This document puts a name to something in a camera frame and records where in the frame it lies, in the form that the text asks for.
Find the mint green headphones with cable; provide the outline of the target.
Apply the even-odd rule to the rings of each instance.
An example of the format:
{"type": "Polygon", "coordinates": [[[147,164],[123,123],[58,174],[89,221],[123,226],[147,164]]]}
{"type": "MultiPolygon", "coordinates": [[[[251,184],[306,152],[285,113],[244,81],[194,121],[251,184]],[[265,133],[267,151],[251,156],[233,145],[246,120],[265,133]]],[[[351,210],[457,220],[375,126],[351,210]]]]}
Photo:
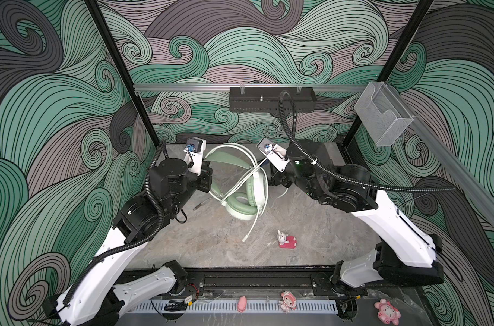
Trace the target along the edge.
{"type": "Polygon", "coordinates": [[[202,163],[221,163],[243,168],[244,175],[226,192],[212,184],[209,194],[237,220],[252,221],[251,229],[242,239],[246,242],[258,219],[265,213],[269,198],[269,178],[263,169],[267,159],[258,162],[245,145],[225,143],[202,154],[202,163]]]}

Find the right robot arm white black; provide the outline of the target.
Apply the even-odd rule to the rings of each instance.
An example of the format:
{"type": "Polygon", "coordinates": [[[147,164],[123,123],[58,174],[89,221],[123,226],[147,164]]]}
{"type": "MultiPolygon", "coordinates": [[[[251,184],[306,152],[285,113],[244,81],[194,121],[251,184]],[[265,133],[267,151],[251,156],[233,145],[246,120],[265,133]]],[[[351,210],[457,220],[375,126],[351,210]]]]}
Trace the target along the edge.
{"type": "Polygon", "coordinates": [[[336,265],[335,285],[358,289],[369,283],[385,281],[404,287],[439,285],[444,281],[437,253],[442,251],[438,236],[421,231],[388,192],[426,194],[451,192],[452,187],[380,186],[361,165],[335,166],[323,143],[297,140],[297,106],[291,94],[278,95],[278,115],[290,144],[285,151],[275,145],[263,151],[275,155],[270,184],[297,186],[320,205],[332,206],[368,225],[380,242],[366,255],[336,265]]]}

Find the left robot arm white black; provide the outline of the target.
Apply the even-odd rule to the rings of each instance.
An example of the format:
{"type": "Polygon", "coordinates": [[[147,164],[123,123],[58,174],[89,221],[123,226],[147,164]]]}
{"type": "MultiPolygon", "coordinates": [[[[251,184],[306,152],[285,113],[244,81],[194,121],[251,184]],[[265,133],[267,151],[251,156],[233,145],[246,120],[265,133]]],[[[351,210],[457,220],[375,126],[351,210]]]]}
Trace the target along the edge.
{"type": "Polygon", "coordinates": [[[115,325],[146,300],[184,293],[187,272],[175,260],[134,281],[117,281],[196,191],[210,191],[213,171],[202,164],[205,149],[205,140],[190,138],[183,159],[160,160],[165,145],[159,145],[147,170],[144,191],[123,205],[96,256],[73,285],[43,303],[45,324],[115,325]]]}

